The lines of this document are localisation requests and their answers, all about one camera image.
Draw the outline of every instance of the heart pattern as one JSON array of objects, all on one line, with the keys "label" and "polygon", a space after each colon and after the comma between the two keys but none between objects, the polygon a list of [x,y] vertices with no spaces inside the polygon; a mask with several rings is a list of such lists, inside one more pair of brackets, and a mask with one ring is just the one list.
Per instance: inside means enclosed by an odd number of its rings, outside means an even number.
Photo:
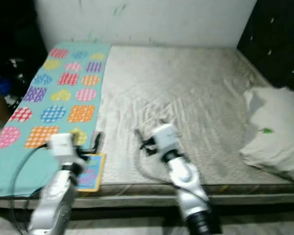
[{"label": "heart pattern", "polygon": [[71,109],[68,122],[91,121],[95,111],[94,105],[74,105]]},{"label": "heart pattern", "polygon": [[41,113],[40,119],[43,122],[48,122],[48,123],[55,122],[63,118],[65,112],[66,112],[66,109],[63,106],[52,105],[51,107],[45,109]]},{"label": "heart pattern", "polygon": [[43,73],[43,74],[38,74],[34,77],[34,81],[33,83],[34,84],[43,84],[43,85],[47,85],[49,84],[50,82],[52,81],[52,78],[46,74],[46,73]]},{"label": "heart pattern", "polygon": [[77,84],[79,74],[78,73],[69,73],[69,72],[64,72],[61,74],[61,77],[58,80],[58,85],[71,85],[75,86]]},{"label": "heart pattern", "polygon": [[73,56],[73,58],[74,59],[82,59],[82,58],[84,58],[84,57],[86,57],[87,56],[87,52],[86,51],[75,51],[73,54],[72,54],[72,56]]},{"label": "heart pattern", "polygon": [[13,115],[10,117],[9,121],[17,120],[19,122],[27,121],[31,118],[33,112],[28,107],[18,108],[14,111]]},{"label": "heart pattern", "polygon": [[44,65],[43,65],[43,68],[45,70],[54,70],[54,69],[56,69],[56,68],[58,68],[60,66],[61,66],[61,62],[59,60],[50,60],[50,59],[48,59],[48,60],[45,61]]},{"label": "heart pattern", "polygon": [[58,100],[62,100],[62,101],[68,101],[69,99],[71,99],[71,93],[67,90],[67,89],[62,89],[58,92],[55,92],[51,95],[51,100],[52,101],[58,101]]},{"label": "heart pattern", "polygon": [[70,133],[76,133],[77,137],[75,138],[74,143],[76,145],[82,145],[85,143],[86,139],[87,139],[87,135],[84,131],[82,131],[81,129],[79,129],[78,127],[74,128],[73,130],[70,131]]},{"label": "heart pattern", "polygon": [[104,60],[104,55],[102,53],[95,53],[90,56],[91,60]]},{"label": "heart pattern", "polygon": [[95,96],[96,96],[96,91],[90,88],[79,90],[76,93],[76,99],[78,101],[84,101],[84,102],[92,100],[93,98],[95,98]]},{"label": "heart pattern", "polygon": [[30,86],[23,97],[23,101],[41,102],[47,92],[47,88]]},{"label": "heart pattern", "polygon": [[81,69],[82,69],[82,66],[78,62],[75,62],[75,63],[67,63],[65,65],[65,71],[75,71],[75,72],[78,72]]},{"label": "heart pattern", "polygon": [[97,75],[87,75],[82,78],[82,83],[85,86],[94,86],[96,83],[99,82],[99,80],[100,77]]},{"label": "heart pattern", "polygon": [[54,58],[63,59],[67,56],[68,53],[69,53],[69,51],[66,49],[54,48],[50,51],[49,55]]},{"label": "heart pattern", "polygon": [[52,134],[57,134],[58,132],[58,126],[35,126],[30,131],[25,142],[25,148],[37,148],[49,141]]},{"label": "heart pattern", "polygon": [[0,148],[6,148],[20,137],[20,130],[14,126],[6,126],[0,134]]}]

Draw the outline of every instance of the wrinkled sheet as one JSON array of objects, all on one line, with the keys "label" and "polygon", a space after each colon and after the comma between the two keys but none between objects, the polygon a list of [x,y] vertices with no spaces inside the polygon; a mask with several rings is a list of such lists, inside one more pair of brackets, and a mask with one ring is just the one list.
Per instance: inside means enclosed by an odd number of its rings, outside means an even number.
[{"label": "wrinkled sheet", "polygon": [[[103,185],[150,184],[134,167],[139,141],[159,119],[173,122],[184,151],[208,185],[290,184],[247,166],[243,93],[261,77],[235,49],[112,47],[106,64],[97,131],[107,154]],[[157,155],[141,154],[145,171],[167,178]]]}]

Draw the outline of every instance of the floor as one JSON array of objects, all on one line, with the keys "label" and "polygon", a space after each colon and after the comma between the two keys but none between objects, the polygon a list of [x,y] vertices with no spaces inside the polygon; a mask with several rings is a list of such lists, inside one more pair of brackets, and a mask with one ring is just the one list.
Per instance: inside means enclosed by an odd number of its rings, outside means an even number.
[{"label": "floor", "polygon": [[[221,218],[224,235],[294,235],[294,212],[226,216]],[[178,221],[165,226],[161,217],[71,221],[66,235],[187,235]],[[0,218],[0,235],[17,235]]]}]

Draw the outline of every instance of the black cable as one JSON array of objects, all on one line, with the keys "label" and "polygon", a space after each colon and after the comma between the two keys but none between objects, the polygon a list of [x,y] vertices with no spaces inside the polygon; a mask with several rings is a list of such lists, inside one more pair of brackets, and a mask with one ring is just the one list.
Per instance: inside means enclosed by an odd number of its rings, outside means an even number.
[{"label": "black cable", "polygon": [[13,177],[12,177],[12,180],[11,180],[11,183],[10,183],[10,195],[11,195],[11,199],[10,199],[10,216],[11,216],[11,224],[13,225],[14,229],[16,231],[19,232],[20,235],[24,235],[21,231],[21,228],[19,227],[18,225],[18,222],[16,220],[16,216],[15,216],[15,210],[14,210],[14,191],[15,191],[15,183],[16,183],[16,180],[22,170],[22,168],[24,167],[24,165],[26,164],[26,162],[28,161],[28,159],[40,148],[43,148],[43,147],[47,147],[47,144],[43,144],[43,145],[40,145],[39,147],[33,149],[32,151],[30,151],[22,160],[22,162],[18,165]]},{"label": "black cable", "polygon": [[141,153],[141,149],[138,150],[138,154],[136,155],[136,157],[134,157],[134,165],[135,165],[135,168],[136,170],[144,177],[150,179],[150,180],[153,180],[153,181],[156,181],[156,182],[159,182],[159,183],[162,183],[162,184],[165,184],[165,185],[169,185],[175,189],[180,189],[180,190],[183,190],[183,191],[186,191],[192,195],[194,195],[195,197],[197,197],[200,201],[202,201],[210,211],[212,211],[212,207],[209,203],[209,201],[205,200],[204,198],[200,197],[199,195],[193,193],[192,191],[188,190],[187,188],[183,188],[183,187],[180,187],[180,186],[177,186],[177,185],[174,185],[172,182],[169,182],[169,181],[166,181],[166,180],[163,180],[163,179],[159,179],[157,177],[154,177],[152,175],[149,175],[147,172],[145,172],[142,168],[142,165],[141,165],[141,162],[140,162],[140,153]]}]

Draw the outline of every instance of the green logo on pillow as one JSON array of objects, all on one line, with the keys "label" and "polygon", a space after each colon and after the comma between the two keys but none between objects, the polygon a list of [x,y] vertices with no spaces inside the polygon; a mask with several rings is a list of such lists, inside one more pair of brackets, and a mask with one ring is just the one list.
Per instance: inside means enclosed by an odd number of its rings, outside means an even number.
[{"label": "green logo on pillow", "polygon": [[259,131],[261,131],[264,134],[271,134],[271,133],[273,133],[273,130],[270,129],[270,128],[263,128],[263,129],[261,129]]}]

